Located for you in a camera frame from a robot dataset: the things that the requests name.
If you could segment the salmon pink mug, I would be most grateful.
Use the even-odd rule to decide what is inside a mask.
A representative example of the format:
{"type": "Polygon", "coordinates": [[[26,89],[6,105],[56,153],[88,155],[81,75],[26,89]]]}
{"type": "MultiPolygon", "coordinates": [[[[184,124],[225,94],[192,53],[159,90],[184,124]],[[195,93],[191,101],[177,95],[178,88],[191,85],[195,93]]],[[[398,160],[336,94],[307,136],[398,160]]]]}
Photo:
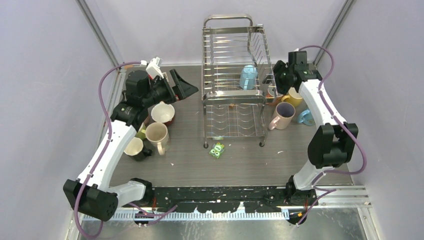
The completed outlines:
{"type": "Polygon", "coordinates": [[[270,84],[267,88],[267,95],[266,95],[267,101],[269,102],[267,102],[266,105],[273,106],[273,107],[277,106],[281,102],[283,96],[284,96],[283,94],[278,93],[277,88],[275,86],[270,84]]]}

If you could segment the yellow cup tier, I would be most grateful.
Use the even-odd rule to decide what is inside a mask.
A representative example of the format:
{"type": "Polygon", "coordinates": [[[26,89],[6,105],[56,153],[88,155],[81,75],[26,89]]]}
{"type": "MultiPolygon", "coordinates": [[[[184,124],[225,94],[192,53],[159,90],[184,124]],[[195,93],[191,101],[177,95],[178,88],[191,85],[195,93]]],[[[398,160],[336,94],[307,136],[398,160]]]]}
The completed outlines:
{"type": "Polygon", "coordinates": [[[293,105],[295,108],[298,107],[304,99],[302,96],[296,91],[294,87],[291,87],[286,95],[281,98],[281,102],[289,103],[293,105]]]}

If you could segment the dark red mug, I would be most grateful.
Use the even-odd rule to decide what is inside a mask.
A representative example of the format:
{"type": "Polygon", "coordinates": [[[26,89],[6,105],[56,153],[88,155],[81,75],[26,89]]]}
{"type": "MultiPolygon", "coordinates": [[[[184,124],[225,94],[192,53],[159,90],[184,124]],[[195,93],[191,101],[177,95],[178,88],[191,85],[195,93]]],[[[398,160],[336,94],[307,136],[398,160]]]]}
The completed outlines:
{"type": "Polygon", "coordinates": [[[169,126],[174,122],[175,108],[161,101],[152,108],[151,117],[155,122],[169,126]]]}

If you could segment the pink upside-down cup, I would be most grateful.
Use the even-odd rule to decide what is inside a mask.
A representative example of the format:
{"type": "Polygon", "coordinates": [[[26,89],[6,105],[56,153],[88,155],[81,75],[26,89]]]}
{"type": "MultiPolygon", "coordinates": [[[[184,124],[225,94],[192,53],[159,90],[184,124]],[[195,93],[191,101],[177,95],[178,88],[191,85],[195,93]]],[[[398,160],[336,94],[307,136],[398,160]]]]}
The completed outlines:
{"type": "Polygon", "coordinates": [[[280,102],[274,110],[271,121],[268,125],[269,130],[284,130],[290,124],[296,113],[295,107],[288,102],[280,102]]]}

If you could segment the metal dish rack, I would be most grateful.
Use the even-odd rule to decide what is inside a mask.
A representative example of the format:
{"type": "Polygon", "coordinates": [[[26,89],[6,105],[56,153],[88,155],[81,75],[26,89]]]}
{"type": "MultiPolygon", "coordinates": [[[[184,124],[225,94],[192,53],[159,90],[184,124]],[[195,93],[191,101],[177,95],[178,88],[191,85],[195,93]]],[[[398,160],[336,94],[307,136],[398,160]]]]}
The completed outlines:
{"type": "Polygon", "coordinates": [[[262,24],[246,13],[212,14],[203,21],[201,100],[203,147],[209,140],[258,138],[264,146],[268,131],[264,117],[267,89],[262,84],[273,74],[267,37],[262,24]],[[256,86],[243,90],[240,76],[244,66],[257,69],[256,86]]]}

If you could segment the blue upside-down cup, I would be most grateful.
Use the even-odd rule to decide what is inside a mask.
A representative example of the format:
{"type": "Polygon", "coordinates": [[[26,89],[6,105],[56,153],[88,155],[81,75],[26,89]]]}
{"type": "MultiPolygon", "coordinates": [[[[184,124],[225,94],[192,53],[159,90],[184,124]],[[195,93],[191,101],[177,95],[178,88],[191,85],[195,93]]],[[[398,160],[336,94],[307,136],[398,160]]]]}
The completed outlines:
{"type": "Polygon", "coordinates": [[[315,120],[313,118],[313,115],[310,111],[310,109],[305,109],[304,111],[302,111],[298,117],[297,117],[297,123],[299,124],[304,124],[307,126],[315,126],[315,120]]]}

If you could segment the beige cup tier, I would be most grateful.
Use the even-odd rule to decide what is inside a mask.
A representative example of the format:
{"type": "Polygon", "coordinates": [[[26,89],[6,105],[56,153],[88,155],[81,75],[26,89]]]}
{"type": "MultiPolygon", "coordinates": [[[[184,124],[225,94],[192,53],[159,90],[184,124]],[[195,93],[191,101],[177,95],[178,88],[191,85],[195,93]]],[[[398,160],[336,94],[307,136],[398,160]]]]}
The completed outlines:
{"type": "Polygon", "coordinates": [[[145,136],[156,147],[160,156],[164,156],[170,149],[170,135],[164,123],[151,123],[145,130],[145,136]]]}

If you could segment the yellow mug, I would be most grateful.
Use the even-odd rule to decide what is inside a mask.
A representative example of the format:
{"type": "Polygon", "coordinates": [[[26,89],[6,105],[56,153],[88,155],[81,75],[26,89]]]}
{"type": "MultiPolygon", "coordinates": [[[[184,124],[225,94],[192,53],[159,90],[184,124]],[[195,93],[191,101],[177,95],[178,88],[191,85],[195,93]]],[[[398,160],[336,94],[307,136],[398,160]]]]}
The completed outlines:
{"type": "Polygon", "coordinates": [[[146,125],[144,123],[141,124],[139,130],[137,131],[137,133],[135,134],[135,138],[141,139],[141,140],[145,140],[146,139],[146,125]]]}

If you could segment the black mug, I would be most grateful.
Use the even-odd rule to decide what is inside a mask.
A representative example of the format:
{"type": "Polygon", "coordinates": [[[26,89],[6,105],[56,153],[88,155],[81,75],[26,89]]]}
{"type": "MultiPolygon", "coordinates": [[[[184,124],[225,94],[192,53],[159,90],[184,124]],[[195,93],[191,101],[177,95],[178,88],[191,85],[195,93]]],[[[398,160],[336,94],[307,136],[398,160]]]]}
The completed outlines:
{"type": "Polygon", "coordinates": [[[152,156],[153,150],[146,147],[142,139],[133,137],[124,149],[124,153],[134,161],[140,162],[152,156]]]}

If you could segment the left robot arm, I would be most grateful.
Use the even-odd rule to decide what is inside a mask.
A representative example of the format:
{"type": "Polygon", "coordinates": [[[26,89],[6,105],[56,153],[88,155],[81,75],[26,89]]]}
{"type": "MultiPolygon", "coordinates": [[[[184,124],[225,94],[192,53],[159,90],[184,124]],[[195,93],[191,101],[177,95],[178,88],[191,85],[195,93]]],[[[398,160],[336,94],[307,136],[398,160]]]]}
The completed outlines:
{"type": "Polygon", "coordinates": [[[145,70],[125,78],[122,101],[107,117],[107,131],[87,167],[75,180],[63,185],[74,214],[82,213],[108,221],[117,208],[136,202],[148,207],[154,199],[152,183],[137,177],[125,184],[110,186],[112,174],[125,148],[149,115],[149,108],[161,102],[172,104],[198,92],[175,69],[150,77],[145,70]]]}

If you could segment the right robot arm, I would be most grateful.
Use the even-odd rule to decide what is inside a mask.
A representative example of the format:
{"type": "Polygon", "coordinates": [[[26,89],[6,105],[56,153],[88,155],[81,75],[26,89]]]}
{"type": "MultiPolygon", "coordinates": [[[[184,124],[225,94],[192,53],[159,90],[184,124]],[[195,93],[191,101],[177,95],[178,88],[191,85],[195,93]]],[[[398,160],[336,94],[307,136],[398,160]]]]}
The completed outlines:
{"type": "Polygon", "coordinates": [[[308,148],[308,160],[299,172],[292,175],[283,190],[289,205],[311,205],[316,198],[314,185],[335,168],[348,163],[355,148],[358,127],[338,113],[324,87],[318,70],[307,63],[307,52],[288,53],[288,62],[279,60],[273,67],[276,90],[288,94],[290,88],[300,94],[315,122],[316,132],[308,148]]]}

